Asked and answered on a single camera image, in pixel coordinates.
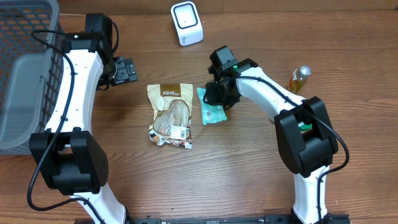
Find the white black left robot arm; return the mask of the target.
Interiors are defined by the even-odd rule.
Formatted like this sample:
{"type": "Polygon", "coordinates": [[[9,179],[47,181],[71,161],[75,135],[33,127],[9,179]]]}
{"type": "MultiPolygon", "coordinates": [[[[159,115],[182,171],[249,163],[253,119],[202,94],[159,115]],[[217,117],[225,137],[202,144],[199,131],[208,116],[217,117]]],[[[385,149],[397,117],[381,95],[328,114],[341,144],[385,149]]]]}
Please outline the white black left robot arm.
{"type": "Polygon", "coordinates": [[[118,27],[102,13],[87,14],[82,32],[62,33],[55,49],[63,59],[55,108],[44,131],[29,139],[33,178],[42,176],[65,203],[78,202],[92,223],[131,221],[108,185],[108,158],[91,128],[96,91],[137,80],[132,60],[116,56],[118,45],[118,27]]]}

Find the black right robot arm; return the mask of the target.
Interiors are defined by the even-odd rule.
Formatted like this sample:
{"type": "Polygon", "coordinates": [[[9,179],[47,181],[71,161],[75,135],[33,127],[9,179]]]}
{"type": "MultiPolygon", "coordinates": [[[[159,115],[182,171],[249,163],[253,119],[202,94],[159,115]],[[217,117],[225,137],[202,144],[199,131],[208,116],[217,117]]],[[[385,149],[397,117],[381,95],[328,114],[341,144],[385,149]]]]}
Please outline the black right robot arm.
{"type": "Polygon", "coordinates": [[[325,184],[338,145],[322,100],[289,92],[250,58],[237,60],[227,46],[216,49],[210,60],[214,80],[205,85],[204,104],[228,110],[245,97],[274,122],[279,155],[294,175],[293,221],[335,223],[325,206],[325,184]]]}

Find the green lid white jar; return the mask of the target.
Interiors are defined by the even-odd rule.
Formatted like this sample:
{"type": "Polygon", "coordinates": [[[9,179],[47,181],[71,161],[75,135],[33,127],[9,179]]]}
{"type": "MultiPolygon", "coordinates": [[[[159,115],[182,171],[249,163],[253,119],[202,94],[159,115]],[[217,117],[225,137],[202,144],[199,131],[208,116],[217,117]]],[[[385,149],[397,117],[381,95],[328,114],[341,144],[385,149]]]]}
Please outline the green lid white jar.
{"type": "Polygon", "coordinates": [[[312,129],[312,124],[305,124],[303,122],[298,124],[298,127],[301,131],[308,131],[310,129],[312,129]]]}

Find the teal packet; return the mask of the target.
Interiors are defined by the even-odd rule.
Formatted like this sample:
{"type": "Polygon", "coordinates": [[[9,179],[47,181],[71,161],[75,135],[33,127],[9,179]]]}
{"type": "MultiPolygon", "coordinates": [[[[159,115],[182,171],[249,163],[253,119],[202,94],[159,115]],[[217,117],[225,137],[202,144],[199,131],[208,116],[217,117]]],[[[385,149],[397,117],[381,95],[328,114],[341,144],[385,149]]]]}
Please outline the teal packet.
{"type": "Polygon", "coordinates": [[[202,123],[204,126],[206,126],[207,124],[215,124],[215,123],[219,123],[219,122],[227,120],[226,113],[224,112],[224,109],[222,106],[220,106],[220,105],[211,106],[211,105],[203,102],[203,97],[205,95],[204,88],[198,87],[197,95],[198,95],[198,99],[200,101],[201,117],[202,117],[202,123]]]}

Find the yellow liquid bottle silver cap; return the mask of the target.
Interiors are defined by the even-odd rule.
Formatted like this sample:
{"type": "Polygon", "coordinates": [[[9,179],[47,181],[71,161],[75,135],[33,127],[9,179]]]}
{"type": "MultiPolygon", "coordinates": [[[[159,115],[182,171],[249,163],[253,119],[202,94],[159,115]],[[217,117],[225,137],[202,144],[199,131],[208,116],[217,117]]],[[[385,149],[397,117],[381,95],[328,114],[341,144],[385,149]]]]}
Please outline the yellow liquid bottle silver cap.
{"type": "Polygon", "coordinates": [[[289,81],[284,86],[284,88],[291,93],[297,94],[306,84],[310,74],[311,74],[311,68],[307,65],[303,65],[297,68],[293,72],[293,75],[289,78],[289,81]]]}

